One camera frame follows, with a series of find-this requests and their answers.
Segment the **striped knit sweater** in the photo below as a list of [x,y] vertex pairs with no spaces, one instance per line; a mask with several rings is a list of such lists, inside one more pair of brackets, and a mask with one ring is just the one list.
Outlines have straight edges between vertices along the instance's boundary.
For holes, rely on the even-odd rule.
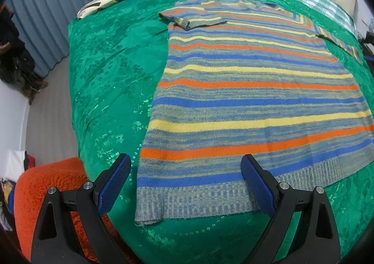
[[356,44],[261,1],[180,1],[159,16],[168,56],[140,152],[136,222],[255,210],[246,154],[302,190],[373,161],[373,115],[343,64],[362,61]]

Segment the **stack of folded clothes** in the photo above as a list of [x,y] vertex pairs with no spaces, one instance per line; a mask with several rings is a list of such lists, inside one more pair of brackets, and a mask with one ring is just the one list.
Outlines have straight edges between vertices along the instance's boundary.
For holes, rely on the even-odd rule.
[[1,176],[1,226],[12,232],[14,225],[14,192],[17,180],[28,169],[34,168],[36,159],[26,151],[9,150]]

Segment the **green bedspread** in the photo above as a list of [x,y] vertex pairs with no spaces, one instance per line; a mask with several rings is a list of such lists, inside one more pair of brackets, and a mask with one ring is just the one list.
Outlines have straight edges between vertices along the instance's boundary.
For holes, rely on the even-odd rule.
[[[136,222],[137,171],[155,89],[168,56],[168,24],[159,13],[187,0],[124,0],[68,27],[72,125],[87,176],[95,179],[121,153],[132,170],[109,218],[145,263],[240,263],[269,218],[259,208],[232,215]],[[355,35],[296,0],[272,3],[304,15],[358,46],[361,62],[343,64],[358,83],[373,115],[373,76]],[[324,187],[346,253],[373,218],[373,161]]]

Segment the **dark wooden nightstand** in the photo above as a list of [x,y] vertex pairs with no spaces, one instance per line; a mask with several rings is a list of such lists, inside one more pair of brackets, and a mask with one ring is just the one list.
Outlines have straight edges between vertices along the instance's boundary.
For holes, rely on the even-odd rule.
[[363,55],[364,59],[366,61],[373,62],[374,56],[373,56],[373,32],[367,31],[365,37],[359,38],[359,43],[363,48]]

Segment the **patterned small pillow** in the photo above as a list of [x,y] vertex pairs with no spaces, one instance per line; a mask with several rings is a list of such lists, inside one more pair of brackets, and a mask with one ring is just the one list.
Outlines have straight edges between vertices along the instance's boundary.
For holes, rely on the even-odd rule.
[[100,10],[110,7],[122,0],[93,0],[84,5],[78,12],[77,12],[77,19],[83,19],[88,15],[93,13],[97,13]]

